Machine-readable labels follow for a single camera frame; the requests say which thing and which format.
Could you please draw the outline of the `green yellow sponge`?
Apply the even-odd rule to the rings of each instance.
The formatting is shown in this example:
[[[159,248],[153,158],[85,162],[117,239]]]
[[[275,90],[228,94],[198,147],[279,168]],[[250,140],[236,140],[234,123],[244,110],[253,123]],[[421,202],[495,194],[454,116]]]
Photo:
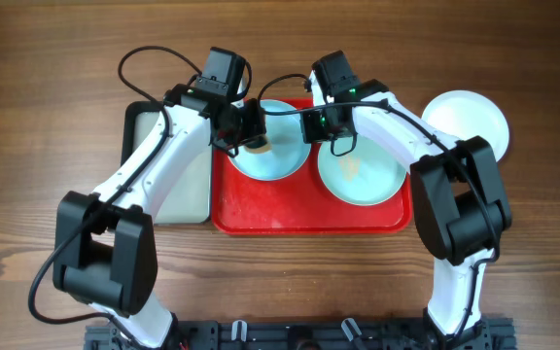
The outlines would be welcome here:
[[[260,155],[269,152],[272,148],[272,145],[265,135],[260,135],[256,139],[246,143],[243,148],[250,154]]]

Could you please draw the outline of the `light blue front plate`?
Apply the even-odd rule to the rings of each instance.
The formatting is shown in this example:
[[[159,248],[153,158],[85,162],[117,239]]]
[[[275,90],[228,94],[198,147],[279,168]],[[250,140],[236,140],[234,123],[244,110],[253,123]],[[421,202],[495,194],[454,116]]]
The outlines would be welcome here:
[[[242,174],[260,181],[286,178],[305,163],[311,146],[303,142],[300,115],[265,116],[266,138],[270,148],[253,153],[246,147],[230,162]]]

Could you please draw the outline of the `white round plate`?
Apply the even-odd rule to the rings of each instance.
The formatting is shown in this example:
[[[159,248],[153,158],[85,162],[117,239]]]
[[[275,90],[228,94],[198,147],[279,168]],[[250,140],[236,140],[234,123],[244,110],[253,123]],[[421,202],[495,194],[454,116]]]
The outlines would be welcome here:
[[[493,149],[496,161],[508,150],[508,122],[487,97],[469,90],[451,90],[434,98],[422,113],[429,125],[462,140],[480,136]]]

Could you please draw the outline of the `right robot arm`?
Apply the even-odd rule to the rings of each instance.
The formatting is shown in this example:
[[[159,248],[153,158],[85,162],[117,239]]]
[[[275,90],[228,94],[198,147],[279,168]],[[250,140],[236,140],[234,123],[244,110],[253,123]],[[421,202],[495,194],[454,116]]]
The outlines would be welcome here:
[[[310,78],[306,87],[314,104],[302,113],[306,142],[363,136],[408,172],[415,225],[435,258],[425,319],[437,345],[453,349],[477,338],[484,272],[512,221],[491,145],[428,125],[376,80],[334,90]]]

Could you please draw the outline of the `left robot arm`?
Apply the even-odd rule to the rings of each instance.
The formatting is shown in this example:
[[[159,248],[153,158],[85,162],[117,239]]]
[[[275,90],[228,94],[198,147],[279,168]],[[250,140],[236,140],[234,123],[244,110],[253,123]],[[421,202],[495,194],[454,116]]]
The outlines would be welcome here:
[[[154,219],[189,164],[212,146],[235,149],[264,134],[256,99],[178,85],[155,128],[90,194],[69,192],[56,212],[52,282],[109,319],[139,349],[178,349],[176,316],[154,293]]]

